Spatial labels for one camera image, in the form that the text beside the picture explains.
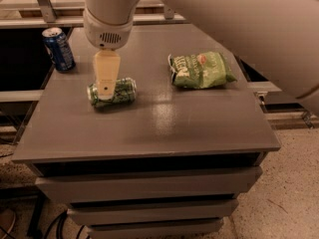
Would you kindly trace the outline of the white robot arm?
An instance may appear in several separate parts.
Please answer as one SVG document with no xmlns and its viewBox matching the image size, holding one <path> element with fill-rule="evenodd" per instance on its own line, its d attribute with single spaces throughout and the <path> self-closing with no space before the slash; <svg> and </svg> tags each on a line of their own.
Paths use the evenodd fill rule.
<svg viewBox="0 0 319 239">
<path fill-rule="evenodd" d="M 140 0 L 86 0 L 90 42 L 128 41 Z M 319 0 L 160 0 L 319 115 Z"/>
</svg>

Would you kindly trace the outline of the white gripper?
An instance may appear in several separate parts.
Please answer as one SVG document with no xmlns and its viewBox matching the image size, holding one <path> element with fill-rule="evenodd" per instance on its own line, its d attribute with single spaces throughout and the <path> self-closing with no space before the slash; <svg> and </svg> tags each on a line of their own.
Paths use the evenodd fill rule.
<svg viewBox="0 0 319 239">
<path fill-rule="evenodd" d="M 108 100 L 114 95 L 121 57 L 116 51 L 131 35 L 134 9 L 84 11 L 84 29 L 88 41 L 100 50 L 93 59 L 98 97 Z"/>
</svg>

